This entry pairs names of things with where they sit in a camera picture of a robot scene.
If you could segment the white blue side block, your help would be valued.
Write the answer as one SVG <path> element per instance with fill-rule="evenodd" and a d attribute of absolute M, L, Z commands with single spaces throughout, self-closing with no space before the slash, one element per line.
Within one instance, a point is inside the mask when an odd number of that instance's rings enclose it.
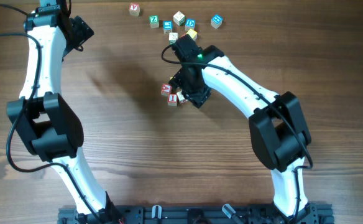
<path fill-rule="evenodd" d="M 180 104 L 186 103 L 188 101 L 188 99 L 183 96 L 182 91 L 177 92 L 177 98 Z"/>

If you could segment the red I block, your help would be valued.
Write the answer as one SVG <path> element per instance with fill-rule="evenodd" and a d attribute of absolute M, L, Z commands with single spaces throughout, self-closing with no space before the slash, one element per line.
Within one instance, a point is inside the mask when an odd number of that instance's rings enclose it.
<path fill-rule="evenodd" d="M 169 94 L 167 98 L 167 103 L 169 106 L 177 106 L 178 105 L 178 97 L 176 94 Z"/>

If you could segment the red A letter block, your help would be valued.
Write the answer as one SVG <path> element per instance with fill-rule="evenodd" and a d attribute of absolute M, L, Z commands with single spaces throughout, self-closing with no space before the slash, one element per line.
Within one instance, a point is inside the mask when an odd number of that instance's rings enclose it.
<path fill-rule="evenodd" d="M 172 86 L 167 83 L 163 83 L 161 87 L 161 95 L 168 96 L 171 93 L 172 93 Z"/>

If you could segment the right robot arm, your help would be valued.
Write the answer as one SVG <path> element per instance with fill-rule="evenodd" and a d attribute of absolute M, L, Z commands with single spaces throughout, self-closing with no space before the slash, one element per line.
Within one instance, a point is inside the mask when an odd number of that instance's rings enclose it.
<path fill-rule="evenodd" d="M 311 136 L 298 98 L 291 92 L 270 91 L 238 70 L 214 45 L 202 49 L 185 34 L 168 46 L 181 68 L 170 79 L 173 89 L 196 108 L 216 90 L 248 119 L 252 149 L 271 171 L 273 204 L 286 223 L 308 216 L 303 170 L 313 168 L 307 150 Z"/>

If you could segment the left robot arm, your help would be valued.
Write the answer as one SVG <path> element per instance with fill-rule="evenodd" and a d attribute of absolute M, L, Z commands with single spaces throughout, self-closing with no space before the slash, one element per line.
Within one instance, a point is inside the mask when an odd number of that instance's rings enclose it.
<path fill-rule="evenodd" d="M 95 179 L 83 153 L 81 121 L 61 95 L 64 57 L 94 32 L 80 18 L 71 18 L 70 1 L 41 1 L 27 14 L 24 35 L 29 39 L 27 75 L 16 101 L 7 104 L 12 126 L 27 151 L 43 168 L 52 167 L 75 204 L 78 223 L 122 223 L 107 192 Z"/>

